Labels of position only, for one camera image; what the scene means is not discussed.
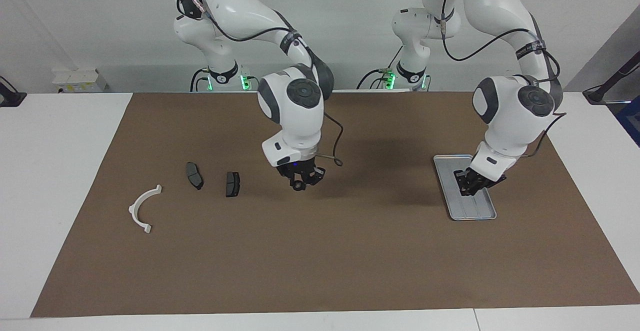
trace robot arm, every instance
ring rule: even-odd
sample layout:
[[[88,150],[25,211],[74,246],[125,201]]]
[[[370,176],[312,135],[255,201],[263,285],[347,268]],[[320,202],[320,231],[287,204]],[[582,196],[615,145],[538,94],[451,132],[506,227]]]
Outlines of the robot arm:
[[[221,54],[215,46],[215,39],[222,36],[234,42],[261,40],[276,44],[295,64],[260,80],[258,103],[269,119],[282,126],[279,133],[262,144],[262,149],[268,162],[289,178],[294,190],[304,190],[306,185],[322,180],[325,170],[316,167],[315,157],[324,101],[334,87],[334,76],[327,64],[311,51],[281,14],[259,0],[178,0],[178,3],[186,18],[210,21],[215,33],[208,32],[207,41],[192,44],[205,55],[226,57],[226,66],[231,65],[231,57]]]
[[[460,29],[460,15],[453,7],[455,0],[422,1],[423,10],[412,10],[408,16],[400,11],[394,19],[396,35],[405,47],[409,46],[396,66],[400,75],[402,69],[412,67],[410,71],[416,73],[426,66],[428,53],[419,51],[419,46],[425,45],[424,39],[441,39],[446,49],[446,39]],[[505,180],[505,171],[553,123],[553,112],[562,102],[562,87],[551,61],[556,66],[558,63],[547,52],[534,17],[520,0],[463,1],[466,18],[476,30],[499,37],[514,48],[523,74],[485,78],[473,94],[473,107],[488,129],[470,167],[455,176],[462,195],[475,195]],[[404,21],[402,27],[397,26],[400,18],[420,20],[420,25]],[[418,79],[409,79],[409,84],[414,80]]]

